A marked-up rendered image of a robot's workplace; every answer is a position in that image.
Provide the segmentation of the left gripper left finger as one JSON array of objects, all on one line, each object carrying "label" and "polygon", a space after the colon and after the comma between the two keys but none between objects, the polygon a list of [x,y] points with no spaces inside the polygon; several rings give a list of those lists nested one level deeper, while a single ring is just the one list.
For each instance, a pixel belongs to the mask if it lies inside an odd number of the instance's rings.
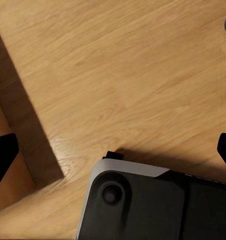
[{"label": "left gripper left finger", "polygon": [[0,182],[19,152],[17,137],[14,133],[0,136]]}]

